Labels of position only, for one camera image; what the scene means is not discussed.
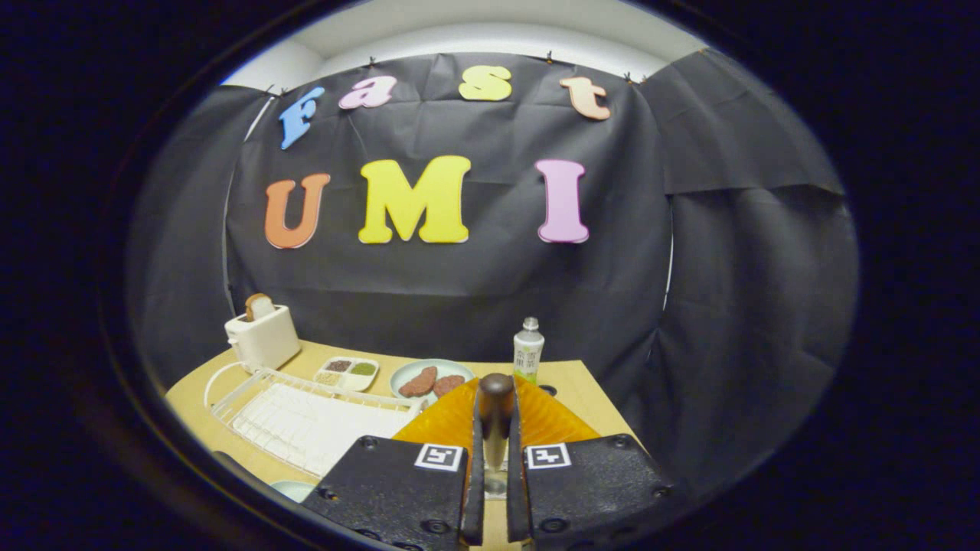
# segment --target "pink letter i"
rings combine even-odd
[[[589,238],[578,212],[578,179],[585,168],[578,163],[542,159],[534,168],[545,175],[547,215],[538,237],[550,243],[581,243]]]

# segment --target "sausage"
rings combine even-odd
[[[403,384],[398,389],[398,393],[406,398],[424,396],[432,391],[432,386],[435,384],[435,376],[435,366],[429,366],[422,370],[422,373],[418,374],[415,378]]]
[[[444,395],[449,393],[450,390],[463,384],[465,381],[466,379],[462,375],[444,376],[435,381],[435,386],[433,386],[432,389],[435,390],[435,395],[437,398],[442,398]]]

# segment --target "letter u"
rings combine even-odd
[[[303,200],[303,220],[293,229],[286,227],[286,203],[289,192],[296,187],[291,179],[280,180],[266,189],[269,203],[266,207],[266,239],[277,249],[296,249],[302,247],[317,231],[319,219],[319,198],[323,187],[330,182],[330,175],[308,175],[303,178],[306,197]]]

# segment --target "toaster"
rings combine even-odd
[[[300,351],[289,307],[273,307],[271,314],[251,322],[245,321],[247,314],[242,314],[224,324],[228,344],[248,373],[260,368],[276,370]]]

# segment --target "small bottle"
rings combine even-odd
[[[538,383],[538,363],[545,337],[538,332],[537,318],[524,318],[524,330],[514,335],[514,374]]]

